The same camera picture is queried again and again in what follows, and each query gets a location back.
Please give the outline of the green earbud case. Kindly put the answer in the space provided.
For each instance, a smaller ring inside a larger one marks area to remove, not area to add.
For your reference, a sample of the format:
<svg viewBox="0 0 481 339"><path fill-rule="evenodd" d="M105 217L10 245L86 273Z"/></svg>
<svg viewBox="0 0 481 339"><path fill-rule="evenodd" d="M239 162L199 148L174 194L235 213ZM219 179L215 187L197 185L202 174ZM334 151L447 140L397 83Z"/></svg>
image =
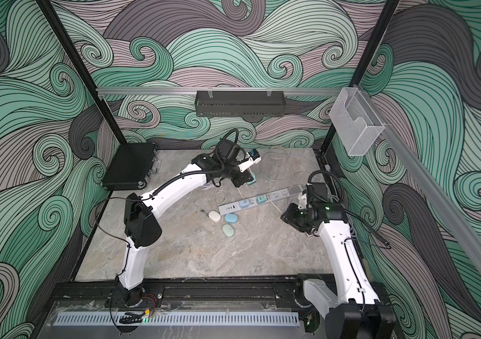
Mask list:
<svg viewBox="0 0 481 339"><path fill-rule="evenodd" d="M222 231L223 234L225 234L226 237L233 237L235 234L235 230L230 224L224 224L222 226Z"/></svg>

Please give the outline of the blue USB wall charger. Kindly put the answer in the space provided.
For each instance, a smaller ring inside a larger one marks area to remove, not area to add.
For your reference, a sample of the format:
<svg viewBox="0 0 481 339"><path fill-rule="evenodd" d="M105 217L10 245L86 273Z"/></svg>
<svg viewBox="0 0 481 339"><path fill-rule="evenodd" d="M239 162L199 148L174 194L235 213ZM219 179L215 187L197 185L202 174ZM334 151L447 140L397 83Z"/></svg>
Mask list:
<svg viewBox="0 0 481 339"><path fill-rule="evenodd" d="M239 202L239 207L241 209L248 208L250 207L250 200L249 199L244 199Z"/></svg>

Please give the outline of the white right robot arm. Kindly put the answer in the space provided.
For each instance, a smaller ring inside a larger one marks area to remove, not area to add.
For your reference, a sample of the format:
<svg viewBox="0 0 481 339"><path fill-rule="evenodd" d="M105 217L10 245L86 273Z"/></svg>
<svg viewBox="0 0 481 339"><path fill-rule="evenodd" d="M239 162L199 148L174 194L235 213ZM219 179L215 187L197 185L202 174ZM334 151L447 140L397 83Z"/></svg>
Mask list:
<svg viewBox="0 0 481 339"><path fill-rule="evenodd" d="M303 282L303 296L323 318L327 338L391 338L396 316L373 289L351 233L349 218L364 219L341 202L329 200L325 183L313 180L317 175L336 178L326 170L310 173L298 203L291 203L281 220L322 240L337 290L332 292L325 281L309 278Z"/></svg>

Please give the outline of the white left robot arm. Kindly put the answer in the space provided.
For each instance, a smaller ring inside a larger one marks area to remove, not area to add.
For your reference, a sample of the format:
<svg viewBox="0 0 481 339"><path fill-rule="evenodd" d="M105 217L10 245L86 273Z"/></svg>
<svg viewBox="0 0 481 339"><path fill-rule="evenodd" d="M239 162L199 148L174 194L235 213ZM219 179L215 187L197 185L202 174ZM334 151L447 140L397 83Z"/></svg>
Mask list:
<svg viewBox="0 0 481 339"><path fill-rule="evenodd" d="M229 179L239 188L253 181L251 167L261 161L260 153L246 151L238 144L240 131L232 129L213 151L201 153L179 174L141 196L131 194L124 209L125 253L120 273L115 278L111 302L138 307L145 299L144 267L150 246L163 234L162 215L173 205L204 185L217 185Z"/></svg>

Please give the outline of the teal dual-port wall charger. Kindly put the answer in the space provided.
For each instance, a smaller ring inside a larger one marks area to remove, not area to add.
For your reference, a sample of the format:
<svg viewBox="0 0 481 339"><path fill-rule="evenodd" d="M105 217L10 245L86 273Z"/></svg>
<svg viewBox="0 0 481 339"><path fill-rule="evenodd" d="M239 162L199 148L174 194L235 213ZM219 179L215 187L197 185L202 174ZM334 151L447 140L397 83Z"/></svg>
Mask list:
<svg viewBox="0 0 481 339"><path fill-rule="evenodd" d="M266 195L261 195L256 198L256 202L258 205L265 204L268 202L268 198Z"/></svg>

